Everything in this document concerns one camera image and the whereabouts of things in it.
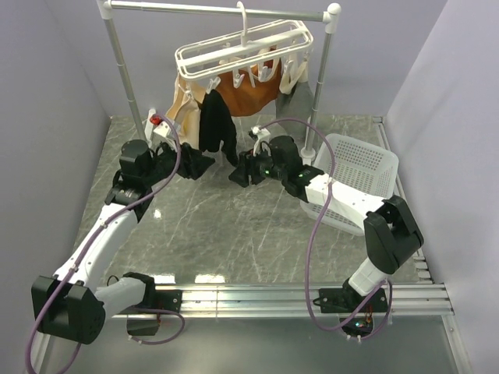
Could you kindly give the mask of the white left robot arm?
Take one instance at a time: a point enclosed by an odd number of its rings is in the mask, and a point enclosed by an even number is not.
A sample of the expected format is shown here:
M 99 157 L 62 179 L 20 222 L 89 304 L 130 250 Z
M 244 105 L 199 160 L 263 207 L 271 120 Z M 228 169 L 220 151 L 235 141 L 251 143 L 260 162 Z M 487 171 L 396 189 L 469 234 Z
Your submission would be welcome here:
M 184 143 L 178 150 L 161 143 L 152 150 L 140 139 L 124 143 L 119 169 L 104 206 L 77 250 L 50 277 L 40 276 L 31 288 L 35 330 L 79 344 L 90 344 L 104 323 L 128 308 L 148 313 L 157 304 L 154 278 L 128 272 L 99 289 L 105 269 L 128 240 L 152 202 L 175 175 L 196 180 L 214 164 Z

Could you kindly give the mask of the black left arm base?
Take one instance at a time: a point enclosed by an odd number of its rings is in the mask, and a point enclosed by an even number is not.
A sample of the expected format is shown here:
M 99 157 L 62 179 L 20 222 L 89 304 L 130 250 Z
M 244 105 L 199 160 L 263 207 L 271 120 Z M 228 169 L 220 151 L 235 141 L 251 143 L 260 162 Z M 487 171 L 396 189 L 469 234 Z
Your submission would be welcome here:
M 186 326 L 185 318 L 181 315 L 182 291 L 157 291 L 150 304 L 140 304 L 128 307 L 124 313 L 127 315 L 126 331 L 130 340 L 143 345 L 166 344 L 179 337 Z M 146 337 L 155 336 L 162 326 L 167 326 L 163 320 L 165 316 L 179 319 L 178 329 L 170 336 L 160 340 L 146 340 Z

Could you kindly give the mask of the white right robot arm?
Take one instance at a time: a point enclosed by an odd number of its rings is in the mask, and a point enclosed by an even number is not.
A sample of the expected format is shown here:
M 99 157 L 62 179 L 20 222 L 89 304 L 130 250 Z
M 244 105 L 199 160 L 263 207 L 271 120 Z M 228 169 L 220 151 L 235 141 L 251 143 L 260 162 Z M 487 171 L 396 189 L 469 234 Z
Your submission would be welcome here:
M 367 258 L 346 281 L 343 299 L 352 311 L 363 310 L 370 304 L 370 292 L 424 243 L 407 202 L 396 195 L 384 198 L 361 192 L 304 164 L 291 136 L 271 138 L 258 128 L 249 134 L 253 149 L 240 153 L 238 166 L 229 176 L 232 182 L 246 188 L 274 179 L 290 196 L 325 207 L 361 229 Z

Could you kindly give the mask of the black underwear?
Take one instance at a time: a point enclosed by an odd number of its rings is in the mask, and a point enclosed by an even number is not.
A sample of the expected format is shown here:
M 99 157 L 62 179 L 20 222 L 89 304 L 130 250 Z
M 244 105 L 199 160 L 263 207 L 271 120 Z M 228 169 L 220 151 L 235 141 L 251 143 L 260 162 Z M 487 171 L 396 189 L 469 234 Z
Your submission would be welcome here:
M 216 153 L 219 150 L 236 167 L 237 132 L 223 97 L 216 90 L 207 93 L 200 110 L 199 150 Z

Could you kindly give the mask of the white plastic clip hanger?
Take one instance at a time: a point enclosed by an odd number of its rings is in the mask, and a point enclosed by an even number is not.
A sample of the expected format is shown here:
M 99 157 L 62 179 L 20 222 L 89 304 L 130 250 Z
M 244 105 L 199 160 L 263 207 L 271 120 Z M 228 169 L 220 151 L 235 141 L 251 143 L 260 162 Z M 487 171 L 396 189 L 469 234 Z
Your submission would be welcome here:
M 301 20 L 279 19 L 258 26 L 248 26 L 248 9 L 237 2 L 235 13 L 242 17 L 242 29 L 211 39 L 183 45 L 175 51 L 177 73 L 186 82 L 212 79 L 222 73 L 233 74 L 239 87 L 245 69 L 264 67 L 266 61 L 309 49 L 313 35 Z

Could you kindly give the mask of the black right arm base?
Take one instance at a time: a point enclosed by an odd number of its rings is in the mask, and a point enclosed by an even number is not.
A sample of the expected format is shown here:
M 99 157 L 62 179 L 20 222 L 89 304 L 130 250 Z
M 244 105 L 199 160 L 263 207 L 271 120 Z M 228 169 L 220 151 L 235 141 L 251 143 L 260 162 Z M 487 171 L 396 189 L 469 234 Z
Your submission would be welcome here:
M 367 295 L 358 295 L 346 280 L 341 288 L 320 288 L 319 297 L 307 301 L 313 323 L 324 332 L 341 331 L 347 340 L 358 342 L 376 336 L 391 318 L 394 287 L 390 280 L 383 280 Z M 334 326 L 325 326 L 315 316 L 312 306 L 321 314 L 346 314 Z

